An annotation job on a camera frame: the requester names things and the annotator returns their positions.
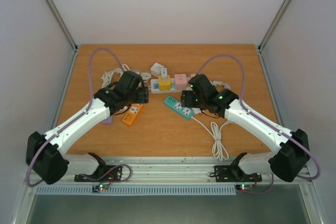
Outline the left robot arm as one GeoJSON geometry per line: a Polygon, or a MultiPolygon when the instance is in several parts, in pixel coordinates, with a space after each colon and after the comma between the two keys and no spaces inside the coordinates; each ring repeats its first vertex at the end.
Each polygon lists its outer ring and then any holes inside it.
{"type": "Polygon", "coordinates": [[[26,151],[26,183],[35,172],[46,184],[67,175],[87,175],[94,181],[105,177],[104,161],[96,154],[69,155],[68,150],[90,129],[118,113],[125,106],[149,101],[148,87],[141,76],[126,71],[121,78],[99,89],[81,110],[52,130],[32,133],[26,151]]]}

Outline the yellow cube socket adapter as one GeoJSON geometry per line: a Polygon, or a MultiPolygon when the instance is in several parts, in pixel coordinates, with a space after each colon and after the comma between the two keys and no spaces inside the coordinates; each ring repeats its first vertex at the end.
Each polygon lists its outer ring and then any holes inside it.
{"type": "Polygon", "coordinates": [[[171,78],[170,75],[168,75],[168,80],[167,82],[163,82],[161,80],[161,77],[158,77],[158,83],[159,83],[159,90],[160,91],[169,91],[171,89],[171,78]]]}

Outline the white square charger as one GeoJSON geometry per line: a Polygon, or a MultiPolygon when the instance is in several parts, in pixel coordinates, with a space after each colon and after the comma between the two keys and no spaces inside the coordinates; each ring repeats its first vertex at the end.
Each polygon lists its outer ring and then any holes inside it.
{"type": "Polygon", "coordinates": [[[168,80],[168,74],[167,74],[167,69],[166,68],[162,68],[161,69],[161,75],[160,75],[160,77],[161,77],[161,80],[163,81],[163,82],[167,82],[167,80],[168,80]]]}

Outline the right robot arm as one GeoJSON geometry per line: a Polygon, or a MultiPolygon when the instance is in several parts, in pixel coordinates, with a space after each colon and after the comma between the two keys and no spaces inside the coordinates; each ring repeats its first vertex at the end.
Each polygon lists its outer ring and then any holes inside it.
{"type": "Polygon", "coordinates": [[[268,153],[239,154],[231,163],[233,177],[243,180],[255,173],[273,173],[285,182],[292,182],[310,159],[307,134],[292,131],[261,115],[249,107],[229,89],[218,91],[204,74],[189,81],[190,90],[183,90],[183,107],[206,109],[210,113],[233,122],[261,140],[268,153]]]}

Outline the pink cube socket adapter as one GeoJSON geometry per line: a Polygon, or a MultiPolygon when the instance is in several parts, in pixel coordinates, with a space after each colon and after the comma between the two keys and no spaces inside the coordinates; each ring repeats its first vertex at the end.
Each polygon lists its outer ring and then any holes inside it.
{"type": "Polygon", "coordinates": [[[175,89],[176,90],[185,90],[188,85],[186,74],[175,74],[174,75],[175,89]]]}

